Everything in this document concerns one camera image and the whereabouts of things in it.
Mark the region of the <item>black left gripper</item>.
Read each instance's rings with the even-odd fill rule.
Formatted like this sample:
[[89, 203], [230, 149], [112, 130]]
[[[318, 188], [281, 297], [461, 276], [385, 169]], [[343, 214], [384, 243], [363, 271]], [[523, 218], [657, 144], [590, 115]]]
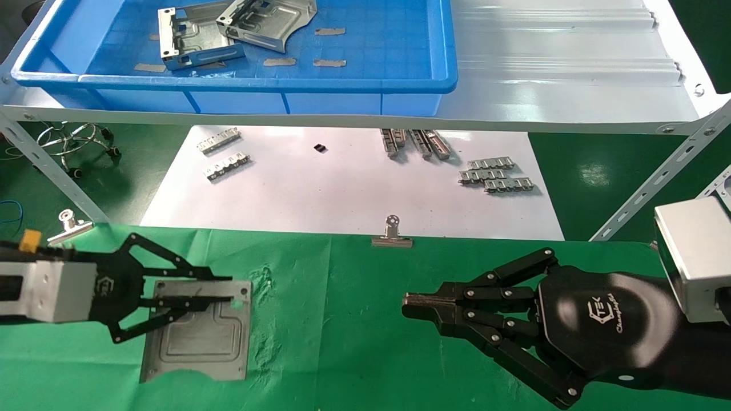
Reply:
[[[144, 250], [165, 263], [162, 267], [148, 267], [132, 254], [134, 249]], [[92, 253], [90, 260], [97, 264], [90, 320], [109, 325], [110, 336], [116, 344], [162, 329], [187, 314], [204, 312], [213, 304], [233, 300], [231, 296], [141, 297], [147, 277], [191, 281], [232, 281], [233, 278], [217, 276], [210, 267], [193, 265], [137, 232], [130, 234], [117, 252]], [[163, 312], [142, 323], [121, 328], [119, 322], [137, 309], [162, 309]]]

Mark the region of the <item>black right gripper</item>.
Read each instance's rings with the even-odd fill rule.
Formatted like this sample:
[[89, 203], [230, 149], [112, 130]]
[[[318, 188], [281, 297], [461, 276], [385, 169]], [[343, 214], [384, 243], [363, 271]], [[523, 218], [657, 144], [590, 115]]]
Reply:
[[529, 310], [538, 294], [546, 351], [589, 381], [650, 390], [666, 382], [665, 354], [683, 324], [668, 281], [627, 272], [593, 273], [558, 265], [539, 249], [471, 281], [446, 281], [435, 292], [407, 292], [402, 313], [431, 321], [441, 336], [465, 339], [556, 408], [571, 408], [585, 380], [551, 369], [506, 332], [480, 324], [464, 309]]

